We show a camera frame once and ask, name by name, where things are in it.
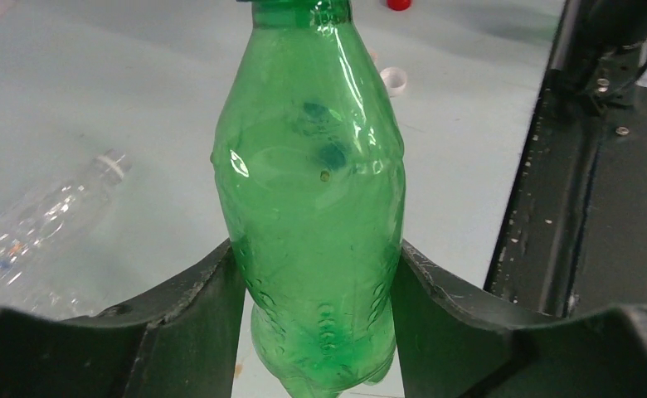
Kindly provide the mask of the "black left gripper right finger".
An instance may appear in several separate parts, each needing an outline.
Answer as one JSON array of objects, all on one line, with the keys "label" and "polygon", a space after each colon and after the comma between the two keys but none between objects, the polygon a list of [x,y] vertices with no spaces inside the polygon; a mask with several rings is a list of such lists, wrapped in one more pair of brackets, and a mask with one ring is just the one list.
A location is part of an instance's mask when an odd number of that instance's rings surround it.
[{"label": "black left gripper right finger", "polygon": [[554,318],[404,243],[392,308],[408,397],[647,397],[647,306]]}]

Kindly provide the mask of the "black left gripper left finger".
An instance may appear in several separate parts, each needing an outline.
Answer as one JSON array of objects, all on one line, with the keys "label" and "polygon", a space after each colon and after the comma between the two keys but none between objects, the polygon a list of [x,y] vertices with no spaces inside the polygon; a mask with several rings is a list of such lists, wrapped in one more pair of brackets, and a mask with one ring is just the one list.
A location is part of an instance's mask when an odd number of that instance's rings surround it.
[{"label": "black left gripper left finger", "polygon": [[0,307],[0,397],[228,397],[245,285],[228,242],[92,317]]}]

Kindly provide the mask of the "green plastic bottle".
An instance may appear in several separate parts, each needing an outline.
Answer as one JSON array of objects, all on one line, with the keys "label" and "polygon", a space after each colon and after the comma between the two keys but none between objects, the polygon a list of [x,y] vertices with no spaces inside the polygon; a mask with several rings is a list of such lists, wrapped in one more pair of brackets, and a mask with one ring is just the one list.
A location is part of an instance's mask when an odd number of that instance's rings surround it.
[{"label": "green plastic bottle", "polygon": [[387,374],[404,143],[348,1],[254,1],[211,155],[251,336],[293,397]]}]

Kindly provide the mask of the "clear bottle with blue label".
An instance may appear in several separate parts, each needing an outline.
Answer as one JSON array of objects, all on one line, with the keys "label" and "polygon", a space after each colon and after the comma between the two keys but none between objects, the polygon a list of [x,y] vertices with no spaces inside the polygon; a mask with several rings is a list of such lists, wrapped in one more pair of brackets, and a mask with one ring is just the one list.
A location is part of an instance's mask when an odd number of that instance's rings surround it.
[{"label": "clear bottle with blue label", "polygon": [[131,167],[125,152],[110,149],[0,216],[0,305],[58,318],[91,310],[78,289],[55,281],[51,261],[96,228]]}]

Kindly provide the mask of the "white bottle cap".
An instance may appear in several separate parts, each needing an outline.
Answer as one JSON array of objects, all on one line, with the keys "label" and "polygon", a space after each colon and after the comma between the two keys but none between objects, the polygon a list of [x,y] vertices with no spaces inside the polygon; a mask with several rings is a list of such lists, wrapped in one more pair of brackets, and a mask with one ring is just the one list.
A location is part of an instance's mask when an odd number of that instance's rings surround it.
[{"label": "white bottle cap", "polygon": [[408,75],[402,68],[390,66],[380,70],[379,75],[390,97],[401,95],[405,91]]}]

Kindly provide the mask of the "red bottle cap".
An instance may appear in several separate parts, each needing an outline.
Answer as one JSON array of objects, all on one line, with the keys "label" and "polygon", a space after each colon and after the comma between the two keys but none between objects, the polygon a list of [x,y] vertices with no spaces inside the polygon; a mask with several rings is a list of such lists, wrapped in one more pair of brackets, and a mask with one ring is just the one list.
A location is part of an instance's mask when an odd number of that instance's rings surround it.
[{"label": "red bottle cap", "polygon": [[403,12],[411,7],[412,0],[386,0],[387,7],[396,12]]}]

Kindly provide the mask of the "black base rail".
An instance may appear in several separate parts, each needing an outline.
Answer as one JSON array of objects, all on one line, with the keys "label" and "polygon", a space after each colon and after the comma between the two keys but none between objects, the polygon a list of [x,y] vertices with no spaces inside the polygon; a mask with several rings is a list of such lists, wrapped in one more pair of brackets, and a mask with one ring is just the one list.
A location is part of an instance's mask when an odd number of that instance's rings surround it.
[{"label": "black base rail", "polygon": [[647,1],[568,1],[486,292],[561,318],[647,304]]}]

